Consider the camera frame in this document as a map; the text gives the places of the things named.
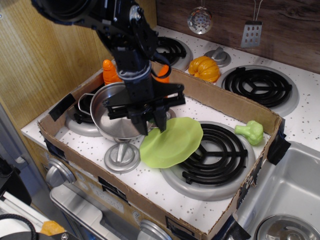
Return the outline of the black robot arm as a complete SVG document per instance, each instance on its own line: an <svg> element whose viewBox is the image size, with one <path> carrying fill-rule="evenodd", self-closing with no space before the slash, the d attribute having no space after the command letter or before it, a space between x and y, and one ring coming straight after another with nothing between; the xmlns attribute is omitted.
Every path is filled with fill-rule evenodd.
<svg viewBox="0 0 320 240"><path fill-rule="evenodd" d="M143 9L133 0L34 0L32 6L46 19L65 26L96 31L116 62L125 89L102 101L111 119L126 117L142 135L147 122L160 131L167 127L170 107L185 103L184 86L162 83L152 62L169 65L157 52L158 33L151 29Z"/></svg>

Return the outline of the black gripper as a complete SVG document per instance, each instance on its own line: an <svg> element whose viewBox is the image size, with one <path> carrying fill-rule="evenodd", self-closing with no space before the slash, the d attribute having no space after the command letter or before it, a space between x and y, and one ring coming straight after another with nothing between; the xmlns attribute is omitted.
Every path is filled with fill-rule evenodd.
<svg viewBox="0 0 320 240"><path fill-rule="evenodd" d="M126 117L140 135L148 135L145 114L153 115L160 132L167 128L167 111L185 103L185 87L179 83L163 83L152 76L140 81L125 81L124 89L102 101L110 119Z"/></svg>

